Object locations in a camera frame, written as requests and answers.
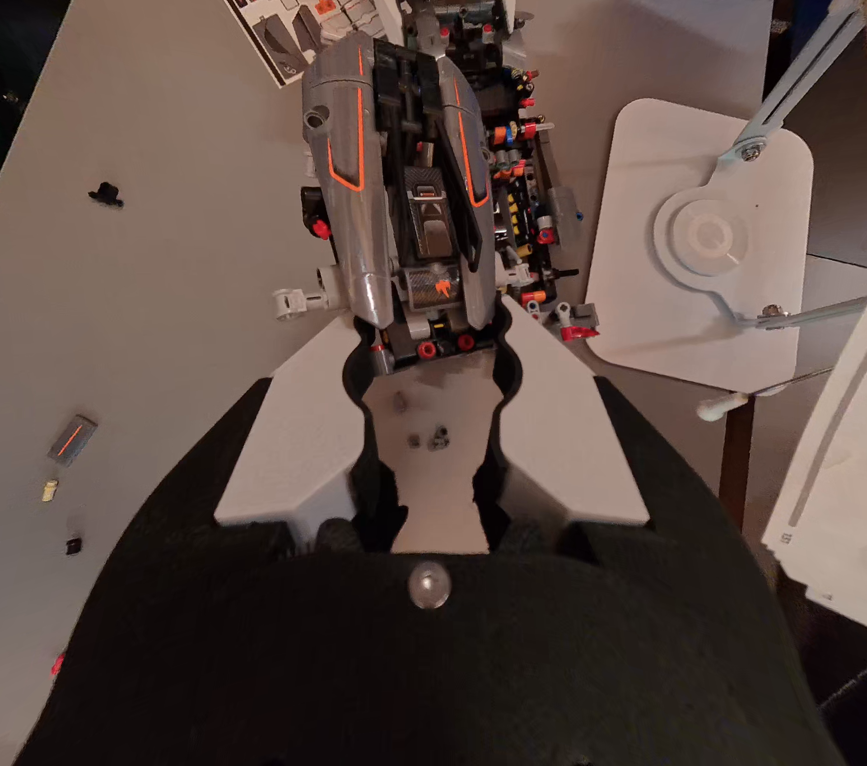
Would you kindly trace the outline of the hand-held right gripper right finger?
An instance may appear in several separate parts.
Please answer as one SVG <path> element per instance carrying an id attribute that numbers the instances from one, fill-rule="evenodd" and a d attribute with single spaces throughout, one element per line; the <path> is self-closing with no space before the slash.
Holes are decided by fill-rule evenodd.
<path id="1" fill-rule="evenodd" d="M 513 298 L 498 298 L 486 495 L 511 520 L 644 526 L 649 512 L 596 375 Z"/>

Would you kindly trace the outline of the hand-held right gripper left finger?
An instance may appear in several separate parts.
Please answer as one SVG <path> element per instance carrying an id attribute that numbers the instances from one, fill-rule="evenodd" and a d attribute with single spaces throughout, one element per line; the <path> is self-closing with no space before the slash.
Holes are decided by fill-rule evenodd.
<path id="1" fill-rule="evenodd" d="M 341 314 L 273 373 L 214 511 L 218 524 L 317 529 L 358 514 L 350 472 L 363 452 L 364 418 L 342 372 L 361 343 Z"/>

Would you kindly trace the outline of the grey orange lego car model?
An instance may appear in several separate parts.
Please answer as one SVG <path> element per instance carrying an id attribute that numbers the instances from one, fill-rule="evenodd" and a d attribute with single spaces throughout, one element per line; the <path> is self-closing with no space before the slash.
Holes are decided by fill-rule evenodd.
<path id="1" fill-rule="evenodd" d="M 377 374 L 490 348 L 498 300 L 563 341 L 598 335 L 592 306 L 558 298 L 551 248 L 578 214 L 528 114 L 537 72 L 506 55 L 496 0 L 414 0 L 404 43 L 362 32 L 329 45 L 302 83 L 316 184 L 303 223 L 336 264 L 317 291 L 278 291 L 281 320 L 348 311 Z"/>

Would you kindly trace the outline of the lego instruction booklet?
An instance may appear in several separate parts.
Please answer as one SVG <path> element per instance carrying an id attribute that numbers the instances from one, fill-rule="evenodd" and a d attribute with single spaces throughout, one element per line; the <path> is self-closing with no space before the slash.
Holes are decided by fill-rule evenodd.
<path id="1" fill-rule="evenodd" d="M 806 597 L 866 624 L 866 327 L 852 331 L 762 538 Z"/>

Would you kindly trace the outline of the white book stand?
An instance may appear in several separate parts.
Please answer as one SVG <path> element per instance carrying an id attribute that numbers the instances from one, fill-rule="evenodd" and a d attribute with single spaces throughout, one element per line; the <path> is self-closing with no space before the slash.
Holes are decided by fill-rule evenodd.
<path id="1" fill-rule="evenodd" d="M 814 163 L 783 124 L 864 27 L 861 0 L 831 0 L 749 121 L 620 111 L 587 290 L 599 359 L 733 392 L 794 376 Z"/>

